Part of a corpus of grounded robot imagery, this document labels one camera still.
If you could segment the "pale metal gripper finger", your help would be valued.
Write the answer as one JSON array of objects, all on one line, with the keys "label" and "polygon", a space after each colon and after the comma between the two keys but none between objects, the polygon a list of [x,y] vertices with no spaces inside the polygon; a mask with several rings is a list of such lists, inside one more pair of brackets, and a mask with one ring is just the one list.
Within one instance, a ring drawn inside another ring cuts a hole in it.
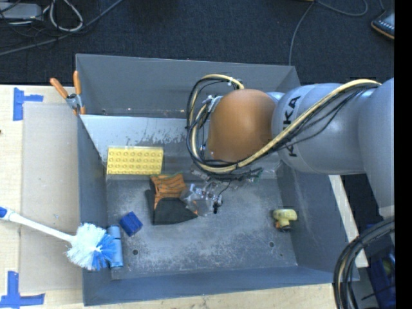
[{"label": "pale metal gripper finger", "polygon": [[187,206],[187,207],[195,207],[197,194],[195,188],[191,187],[184,191],[182,191],[180,195],[180,200]]},{"label": "pale metal gripper finger", "polygon": [[213,214],[214,211],[213,201],[196,201],[194,204],[194,212],[199,216]]}]

